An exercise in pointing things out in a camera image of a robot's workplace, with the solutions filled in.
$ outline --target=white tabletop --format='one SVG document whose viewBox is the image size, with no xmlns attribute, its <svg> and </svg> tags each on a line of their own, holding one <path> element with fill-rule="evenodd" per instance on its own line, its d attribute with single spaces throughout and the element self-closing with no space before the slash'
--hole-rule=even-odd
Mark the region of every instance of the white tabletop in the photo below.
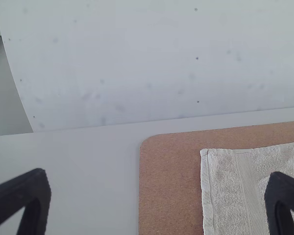
<svg viewBox="0 0 294 235">
<path fill-rule="evenodd" d="M 0 183 L 41 167 L 52 197 L 46 234 L 138 234 L 139 147 L 174 132 L 294 121 L 294 108 L 0 136 Z M 0 227 L 16 232 L 21 214 Z"/>
</svg>

